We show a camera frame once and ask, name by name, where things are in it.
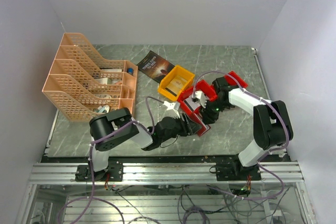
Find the red leather card holder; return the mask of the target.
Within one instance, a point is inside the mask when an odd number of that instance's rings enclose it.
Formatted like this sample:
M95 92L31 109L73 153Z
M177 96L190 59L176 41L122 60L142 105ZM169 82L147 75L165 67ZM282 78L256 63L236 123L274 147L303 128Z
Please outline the red leather card holder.
M204 135L207 131L209 131L211 127L209 125L206 125L203 123L202 120L199 120L198 118L195 120L190 121L190 133L191 135L198 135L202 136Z

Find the red bin with cards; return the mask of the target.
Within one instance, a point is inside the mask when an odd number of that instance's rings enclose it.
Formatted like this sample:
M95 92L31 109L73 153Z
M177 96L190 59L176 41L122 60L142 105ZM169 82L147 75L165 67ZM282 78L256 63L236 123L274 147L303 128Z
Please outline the red bin with cards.
M217 94L212 86L210 86L205 80L201 80L196 84L196 89L191 86L183 91L178 102L180 108L185 112L189 118L195 122L201 121L201 109L206 108L208 102L213 102L217 99Z

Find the red bin with dark item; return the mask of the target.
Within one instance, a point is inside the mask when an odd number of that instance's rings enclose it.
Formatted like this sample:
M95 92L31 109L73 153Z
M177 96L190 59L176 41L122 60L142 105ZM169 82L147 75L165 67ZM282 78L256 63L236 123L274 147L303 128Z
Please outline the red bin with dark item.
M224 75L224 78L230 86L237 86L237 81L242 88L248 87L248 84L234 71L230 71L228 75Z

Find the yellow plastic bin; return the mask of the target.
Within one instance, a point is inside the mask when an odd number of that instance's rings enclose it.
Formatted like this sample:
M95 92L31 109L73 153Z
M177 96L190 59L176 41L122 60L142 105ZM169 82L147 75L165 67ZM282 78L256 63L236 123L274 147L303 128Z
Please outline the yellow plastic bin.
M171 101L177 101L180 94L194 82L195 74L176 65L160 82L158 93Z

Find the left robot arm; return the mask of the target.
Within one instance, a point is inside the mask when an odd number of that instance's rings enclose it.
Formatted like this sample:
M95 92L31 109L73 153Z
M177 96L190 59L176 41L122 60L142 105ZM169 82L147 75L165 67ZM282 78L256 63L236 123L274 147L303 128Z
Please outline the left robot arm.
M88 166L81 178L99 181L116 170L109 167L108 151L132 140L144 151L159 148L162 143L179 136L194 135L201 126L187 114L165 116L157 124L145 127L135 120L129 109L118 109L96 116L89 122L91 143Z

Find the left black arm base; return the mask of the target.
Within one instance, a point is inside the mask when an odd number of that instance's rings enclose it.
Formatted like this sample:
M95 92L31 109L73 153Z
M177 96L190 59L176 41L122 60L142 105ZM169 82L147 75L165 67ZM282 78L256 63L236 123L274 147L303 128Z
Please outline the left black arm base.
M79 165L75 173L76 182L121 182L123 179L123 165L109 162L108 167L98 172L91 172L89 165Z

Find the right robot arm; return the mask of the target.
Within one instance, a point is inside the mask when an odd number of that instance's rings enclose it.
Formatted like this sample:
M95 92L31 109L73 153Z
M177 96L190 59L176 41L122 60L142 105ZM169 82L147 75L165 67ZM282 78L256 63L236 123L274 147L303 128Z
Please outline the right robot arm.
M236 78L230 85L225 77L213 81L216 98L206 99L204 92L194 91L193 100L200 102L200 114L205 124L218 120L219 112L239 107L253 117L253 140L238 154L239 162L231 167L236 179L244 179L267 154L286 148L293 138L293 129L283 101L265 100L244 88Z

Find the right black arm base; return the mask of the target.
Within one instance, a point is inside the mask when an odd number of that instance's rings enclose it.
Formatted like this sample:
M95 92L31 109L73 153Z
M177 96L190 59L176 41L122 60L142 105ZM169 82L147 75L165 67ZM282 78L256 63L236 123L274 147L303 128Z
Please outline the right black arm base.
M217 181L252 181L261 180L260 170L257 165L243 167L238 163L216 163L209 169L215 174Z

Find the white cards in red bin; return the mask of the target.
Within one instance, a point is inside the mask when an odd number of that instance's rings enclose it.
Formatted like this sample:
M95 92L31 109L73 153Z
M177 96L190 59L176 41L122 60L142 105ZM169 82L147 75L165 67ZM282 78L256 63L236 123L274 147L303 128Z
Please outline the white cards in red bin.
M185 99L183 103L192 112L200 107L200 103L198 101L194 102L191 97Z

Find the gold cards in yellow bin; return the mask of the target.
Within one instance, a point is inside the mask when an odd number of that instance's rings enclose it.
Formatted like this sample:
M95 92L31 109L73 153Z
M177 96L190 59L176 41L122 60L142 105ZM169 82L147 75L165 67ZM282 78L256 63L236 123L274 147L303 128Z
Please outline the gold cards in yellow bin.
M183 89L184 85L187 83L186 79L181 76L175 76L169 84L166 86L166 91L168 91L173 96L178 96L179 92Z

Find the dark paperback book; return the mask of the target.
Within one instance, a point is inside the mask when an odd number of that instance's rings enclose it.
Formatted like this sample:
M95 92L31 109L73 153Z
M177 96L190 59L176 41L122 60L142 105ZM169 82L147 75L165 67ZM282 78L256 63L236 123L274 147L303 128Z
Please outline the dark paperback book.
M175 65L150 50L137 67L143 74L160 83Z

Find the blue bottle cap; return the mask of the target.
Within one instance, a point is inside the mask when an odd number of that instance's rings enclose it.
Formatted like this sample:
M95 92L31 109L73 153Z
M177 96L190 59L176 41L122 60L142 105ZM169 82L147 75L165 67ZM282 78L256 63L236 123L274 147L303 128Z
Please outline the blue bottle cap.
M128 68L128 69L127 69L127 73L129 73L129 74L133 74L133 73L134 73L134 69L133 69L133 68Z

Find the pink mesh file organizer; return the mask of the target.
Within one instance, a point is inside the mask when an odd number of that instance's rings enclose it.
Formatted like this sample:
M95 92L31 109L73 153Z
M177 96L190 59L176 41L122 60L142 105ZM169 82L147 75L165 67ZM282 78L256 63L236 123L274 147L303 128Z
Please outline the pink mesh file organizer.
M134 112L137 75L131 61L106 59L83 34L64 33L42 92L68 120L84 122L121 108Z

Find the aluminium mounting rail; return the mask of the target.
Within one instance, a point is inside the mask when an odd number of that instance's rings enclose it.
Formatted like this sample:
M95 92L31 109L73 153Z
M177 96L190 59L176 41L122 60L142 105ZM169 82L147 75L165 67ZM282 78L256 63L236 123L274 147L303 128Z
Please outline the aluminium mounting rail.
M78 163L37 163L28 179L35 185L74 185ZM120 182L115 185L168 185L168 184L229 184L244 183L247 179L219 181L210 173L213 163L125 163ZM265 169L273 172L285 183L303 182L297 162L263 162Z

